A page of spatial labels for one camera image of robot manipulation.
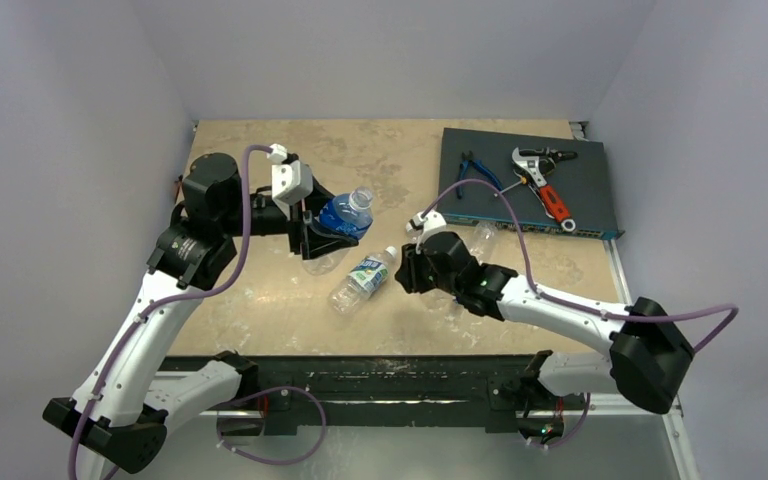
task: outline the table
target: table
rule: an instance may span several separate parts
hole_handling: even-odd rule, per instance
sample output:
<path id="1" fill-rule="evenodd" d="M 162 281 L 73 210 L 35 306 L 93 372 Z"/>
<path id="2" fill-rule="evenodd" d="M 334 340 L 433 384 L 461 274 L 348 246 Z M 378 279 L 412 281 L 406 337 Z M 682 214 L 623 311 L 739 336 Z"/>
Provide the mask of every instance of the table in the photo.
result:
<path id="1" fill-rule="evenodd" d="M 388 281 L 353 317 L 326 303 L 331 289 L 368 252 L 406 242 L 404 225 L 437 194 L 444 127 L 572 138 L 563 120 L 235 120 L 199 123 L 189 162 L 211 152 L 236 158 L 251 143 L 280 143 L 298 153 L 334 193 L 366 185 L 375 192 L 375 223 L 333 272 L 310 276 L 289 254 L 285 236 L 254 237 L 242 276 L 205 300 L 182 329 L 170 355 L 417 355 L 581 352 L 587 347 L 523 324 L 450 309 L 429 311 L 419 295 Z M 267 185 L 269 163 L 251 162 L 252 188 Z M 452 228 L 468 238 L 469 229 Z M 611 258 L 601 241 L 528 234 L 535 278 L 548 286 L 618 301 Z M 523 269 L 516 235 L 500 232 L 491 263 Z M 229 266 L 220 277 L 227 278 Z"/>

